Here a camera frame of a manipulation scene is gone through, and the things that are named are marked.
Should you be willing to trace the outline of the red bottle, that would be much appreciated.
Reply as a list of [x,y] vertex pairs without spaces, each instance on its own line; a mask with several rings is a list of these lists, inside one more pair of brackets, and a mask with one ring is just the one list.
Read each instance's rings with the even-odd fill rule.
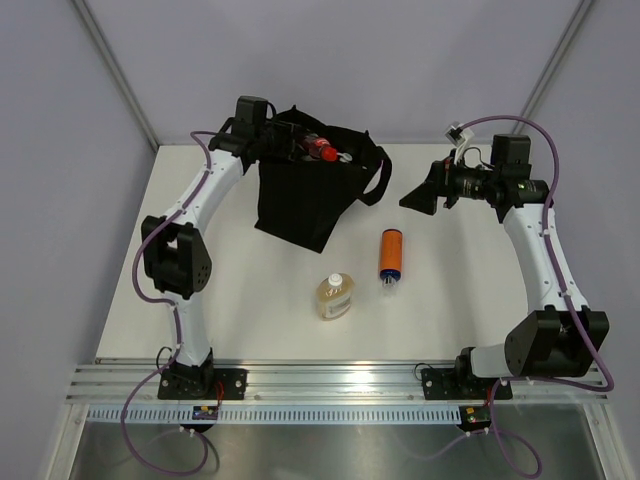
[[312,158],[327,162],[335,162],[338,160],[337,150],[324,137],[316,134],[306,135],[302,138],[300,144]]

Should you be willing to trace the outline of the black canvas bag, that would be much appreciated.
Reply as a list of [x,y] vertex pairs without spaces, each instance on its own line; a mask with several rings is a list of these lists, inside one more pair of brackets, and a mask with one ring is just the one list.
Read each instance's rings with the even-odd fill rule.
[[355,201],[373,206],[382,199],[392,162],[367,131],[327,125],[296,107],[276,118],[327,139],[338,152],[351,156],[349,162],[327,162],[271,155],[258,162],[255,228],[320,253],[340,216]]

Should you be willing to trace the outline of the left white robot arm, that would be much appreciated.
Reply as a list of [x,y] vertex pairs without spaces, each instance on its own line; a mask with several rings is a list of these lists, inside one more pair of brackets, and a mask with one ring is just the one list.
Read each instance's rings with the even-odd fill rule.
[[293,131],[292,125],[277,121],[268,100],[240,97],[234,115],[219,130],[191,132],[204,153],[203,165],[173,207],[141,225],[142,243],[131,273],[134,291],[148,304],[166,306],[173,320],[171,357],[158,372],[193,398],[208,396],[215,385],[201,295],[212,273],[204,233],[251,165],[269,155],[291,156]]

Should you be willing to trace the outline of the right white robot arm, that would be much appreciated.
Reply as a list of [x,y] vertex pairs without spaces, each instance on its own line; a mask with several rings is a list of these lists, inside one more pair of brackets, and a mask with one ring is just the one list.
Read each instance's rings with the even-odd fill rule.
[[603,311],[592,309],[573,279],[559,242],[551,190],[531,179],[531,140],[496,135],[488,163],[467,164],[472,133],[453,127],[450,154],[432,163],[426,179],[399,202],[427,215],[461,198],[487,202],[516,253],[527,297],[527,315],[506,339],[490,347],[466,347],[453,367],[422,370],[424,392],[442,398],[494,396],[509,380],[583,387],[583,377],[609,331]]

